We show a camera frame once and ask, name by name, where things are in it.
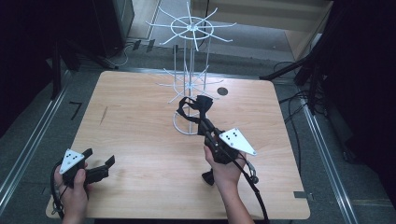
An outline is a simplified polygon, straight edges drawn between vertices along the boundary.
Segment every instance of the black handheld controller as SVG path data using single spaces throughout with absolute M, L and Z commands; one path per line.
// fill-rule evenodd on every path
M 216 128 L 209 119 L 201 119 L 199 128 L 200 133 L 205 136 L 205 145 L 212 151 L 215 162 L 227 164 L 238 157 L 239 151 L 230 148 L 219 138 L 224 131 Z
M 68 186 L 69 188 L 74 187 L 74 179 L 76 177 L 76 174 L 79 169 L 84 169 L 85 168 L 85 160 L 88 159 L 92 155 L 92 149 L 89 148 L 85 150 L 82 155 L 84 155 L 84 159 L 79 161 L 76 165 L 71 167 L 68 171 L 66 171 L 63 174 L 63 179 L 64 179 L 64 184 Z M 86 169 L 86 178 L 84 182 L 84 188 L 94 182 L 99 182 L 103 178 L 108 177 L 108 169 L 115 163 L 115 158 L 114 156 L 110 157 L 105 162 L 105 165 L 92 168 L 92 169 Z

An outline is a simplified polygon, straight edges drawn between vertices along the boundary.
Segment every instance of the hand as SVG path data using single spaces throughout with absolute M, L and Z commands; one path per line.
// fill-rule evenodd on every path
M 64 205 L 64 223 L 83 223 L 88 205 L 87 192 L 84 189 L 85 170 L 79 169 L 74 179 L 74 187 L 71 189 L 64 185 L 62 175 L 59 174 L 61 166 L 55 170 L 55 184 L 62 194 L 61 201 Z
M 228 164 L 217 163 L 213 159 L 212 152 L 209 147 L 204 146 L 205 159 L 210 164 L 213 169 L 213 176 L 215 178 L 215 183 L 218 186 L 220 192 L 224 190 L 236 190 L 238 185 L 239 177 L 241 171 L 236 167 L 233 162 Z M 246 162 L 242 159 L 236 159 L 241 167 L 244 167 Z
M 254 224 L 248 210 L 243 204 L 238 194 L 238 181 L 241 176 L 241 171 L 233 162 L 228 164 L 217 163 L 213 159 L 212 152 L 209 147 L 204 147 L 206 161 L 212 166 L 215 183 L 218 186 L 221 198 L 224 202 L 225 211 L 227 213 L 228 222 L 230 224 L 236 223 L 250 223 Z M 243 168 L 245 160 L 236 159 L 236 162 Z

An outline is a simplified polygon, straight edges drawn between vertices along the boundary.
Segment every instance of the metal rail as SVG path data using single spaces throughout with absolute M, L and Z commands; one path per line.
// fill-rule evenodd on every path
M 9 172 L 6 180 L 0 188 L 0 216 L 2 216 L 4 210 L 6 209 L 7 203 L 17 188 L 24 171 L 29 165 L 30 160 L 33 158 L 35 154 L 35 150 L 39 145 L 42 137 L 44 136 L 46 130 L 48 129 L 53 116 L 58 110 L 59 105 L 64 98 L 64 94 L 66 92 L 67 86 L 70 82 L 71 75 L 68 71 L 64 73 L 64 86 L 59 92 L 58 96 L 49 102 L 46 111 L 41 117 L 40 121 L 35 126 L 32 134 L 30 135 L 29 140 L 24 146 L 20 156 L 17 158 L 14 166 Z
M 338 202 L 341 214 L 344 217 L 344 221 L 350 224 L 358 224 L 359 221 L 353 210 L 352 203 L 347 196 L 347 191 L 344 188 L 341 178 L 334 165 L 332 156 L 330 155 L 329 149 L 327 148 L 326 142 L 318 126 L 317 119 L 311 114 L 307 106 L 304 107 L 304 113 L 306 120 L 308 121 L 309 128 L 311 129 L 311 132 L 317 144 L 319 155 L 322 159 L 327 176 L 329 177 L 330 183 L 332 185 L 332 190 L 334 191 L 335 199 Z

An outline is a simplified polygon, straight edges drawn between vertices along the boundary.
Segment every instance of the wrist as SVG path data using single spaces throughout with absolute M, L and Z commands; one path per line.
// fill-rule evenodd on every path
M 64 220 L 62 221 L 62 224 L 82 224 L 82 223 L 84 223 L 84 219 L 85 219 L 85 216 L 83 216 L 83 215 L 67 215 L 67 214 L 65 214 L 64 215 Z
M 218 186 L 221 197 L 233 197 L 238 196 L 238 187 L 236 185 L 222 185 Z

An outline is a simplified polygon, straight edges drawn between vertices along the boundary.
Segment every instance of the black curtain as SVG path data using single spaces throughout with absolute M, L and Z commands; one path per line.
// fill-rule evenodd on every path
M 330 97 L 353 132 L 345 144 L 376 171 L 396 207 L 396 3 L 334 1 L 346 14 L 319 65 Z
M 56 1 L 0 1 L 0 137 L 52 79 Z

